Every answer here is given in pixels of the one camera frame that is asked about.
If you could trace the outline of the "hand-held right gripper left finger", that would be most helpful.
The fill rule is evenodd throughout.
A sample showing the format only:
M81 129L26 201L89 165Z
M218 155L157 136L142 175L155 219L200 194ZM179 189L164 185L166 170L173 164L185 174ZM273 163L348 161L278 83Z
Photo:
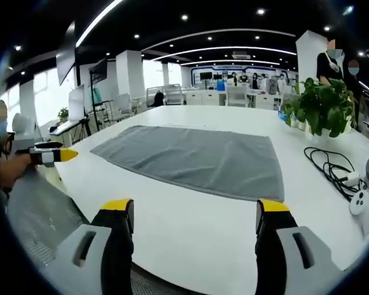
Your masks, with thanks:
M60 294L131 294L132 199L105 203L57 248L46 277Z

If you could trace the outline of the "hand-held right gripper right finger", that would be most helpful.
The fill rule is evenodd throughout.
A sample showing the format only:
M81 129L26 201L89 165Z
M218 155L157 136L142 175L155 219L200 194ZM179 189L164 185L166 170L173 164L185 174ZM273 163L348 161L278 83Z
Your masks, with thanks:
M297 225L283 203L257 201L255 233L256 294L327 294L345 274L327 244Z

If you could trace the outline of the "person's left hand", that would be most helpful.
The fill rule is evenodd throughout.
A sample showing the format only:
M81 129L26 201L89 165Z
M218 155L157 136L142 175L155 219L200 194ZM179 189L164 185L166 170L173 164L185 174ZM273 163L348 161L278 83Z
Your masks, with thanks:
M30 154L17 154L9 160L0 158L0 188L13 188L16 180L32 165Z

